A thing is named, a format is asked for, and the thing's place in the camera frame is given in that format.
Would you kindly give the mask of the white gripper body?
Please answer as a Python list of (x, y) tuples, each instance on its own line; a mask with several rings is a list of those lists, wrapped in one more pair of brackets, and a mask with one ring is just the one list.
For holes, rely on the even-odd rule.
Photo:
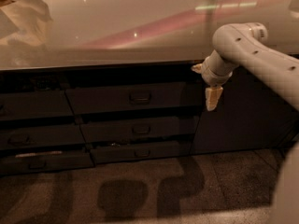
[(201, 76), (211, 87), (223, 85), (232, 73), (233, 67), (221, 57), (207, 57), (202, 63)]

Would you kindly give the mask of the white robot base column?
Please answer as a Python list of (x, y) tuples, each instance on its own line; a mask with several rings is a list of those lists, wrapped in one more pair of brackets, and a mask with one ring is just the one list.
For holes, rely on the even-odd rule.
[(299, 142), (281, 167), (268, 224), (299, 224)]

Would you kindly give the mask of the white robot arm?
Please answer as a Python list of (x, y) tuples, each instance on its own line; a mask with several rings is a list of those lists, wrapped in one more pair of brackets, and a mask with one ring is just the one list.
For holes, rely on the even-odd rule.
[(217, 107), (223, 87), (242, 66), (299, 110), (299, 60), (268, 48), (268, 32), (258, 22), (226, 24), (212, 37), (213, 51), (192, 67), (206, 83), (206, 109)]

